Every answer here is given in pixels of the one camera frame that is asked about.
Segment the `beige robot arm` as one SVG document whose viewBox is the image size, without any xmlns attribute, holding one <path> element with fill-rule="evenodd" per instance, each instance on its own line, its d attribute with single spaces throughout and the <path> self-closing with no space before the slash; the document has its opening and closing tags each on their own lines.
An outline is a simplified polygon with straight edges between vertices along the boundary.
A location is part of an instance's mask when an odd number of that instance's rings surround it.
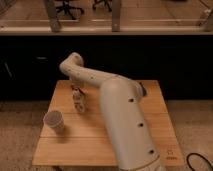
<svg viewBox="0 0 213 171">
<path fill-rule="evenodd" d="M 166 171 L 140 107 L 144 96 L 140 83 L 85 68 L 78 53 L 71 53 L 59 68 L 69 78 L 99 89 L 101 114 L 121 171 Z"/>
</svg>

